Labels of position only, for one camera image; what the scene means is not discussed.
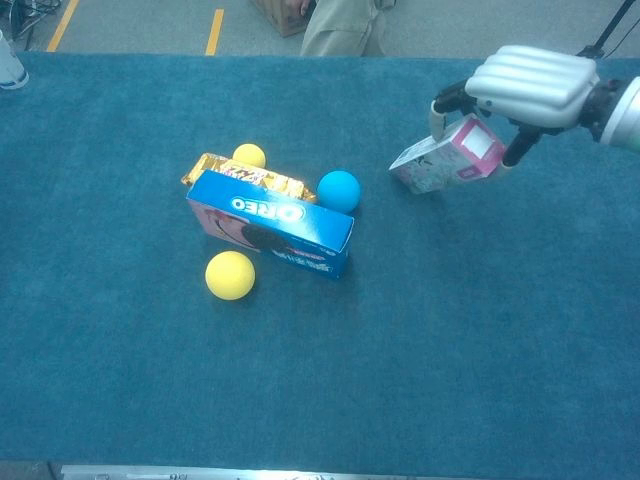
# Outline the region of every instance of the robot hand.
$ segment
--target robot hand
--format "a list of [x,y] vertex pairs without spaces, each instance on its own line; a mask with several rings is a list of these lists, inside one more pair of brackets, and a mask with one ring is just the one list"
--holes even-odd
[[444,134],[446,113],[474,107],[519,127],[505,153],[507,167],[541,135],[582,125],[594,140],[640,151],[640,77],[601,82],[594,60],[532,47],[506,46],[469,79],[446,88],[431,104],[431,134]]

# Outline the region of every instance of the yellow floor line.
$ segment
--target yellow floor line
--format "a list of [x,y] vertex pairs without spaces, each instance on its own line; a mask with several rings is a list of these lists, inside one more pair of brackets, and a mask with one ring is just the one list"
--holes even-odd
[[220,38],[220,29],[222,28],[222,18],[224,17],[224,10],[221,8],[216,9],[216,13],[213,16],[213,24],[211,25],[211,33],[209,34],[209,43],[207,43],[207,50],[205,55],[215,55],[218,48],[218,38]]
[[62,15],[62,19],[58,24],[58,28],[56,28],[53,37],[51,37],[51,41],[49,42],[49,46],[47,47],[47,52],[55,52],[57,50],[58,44],[60,43],[60,40],[62,40],[62,36],[67,29],[67,25],[69,25],[69,22],[71,21],[73,12],[75,12],[76,7],[78,6],[78,2],[79,0],[69,0],[69,5],[67,5],[67,9],[64,11],[64,15]]

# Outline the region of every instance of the pink box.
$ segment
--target pink box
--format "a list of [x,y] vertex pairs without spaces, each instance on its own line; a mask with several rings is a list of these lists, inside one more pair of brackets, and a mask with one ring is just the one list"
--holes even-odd
[[413,193],[425,193],[488,177],[505,150],[489,127],[469,114],[447,127],[439,142],[428,137],[407,148],[389,171]]

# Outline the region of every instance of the foam ball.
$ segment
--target foam ball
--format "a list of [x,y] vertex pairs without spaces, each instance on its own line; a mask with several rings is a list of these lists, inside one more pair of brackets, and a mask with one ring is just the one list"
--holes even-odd
[[222,300],[237,300],[251,291],[256,272],[240,252],[222,252],[211,259],[204,273],[207,287]]
[[265,157],[262,149],[254,145],[253,143],[244,143],[236,148],[233,152],[234,160],[254,167],[264,168],[267,164],[267,157]]
[[342,213],[350,213],[360,202],[360,184],[344,170],[335,170],[322,177],[316,193],[320,205]]

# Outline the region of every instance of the oreo logo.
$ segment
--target oreo logo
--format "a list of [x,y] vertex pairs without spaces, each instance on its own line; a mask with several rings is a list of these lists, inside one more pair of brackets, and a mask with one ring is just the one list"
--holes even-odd
[[304,207],[295,203],[261,202],[242,197],[234,197],[231,200],[231,206],[234,210],[248,213],[249,215],[288,223],[299,222],[306,213]]

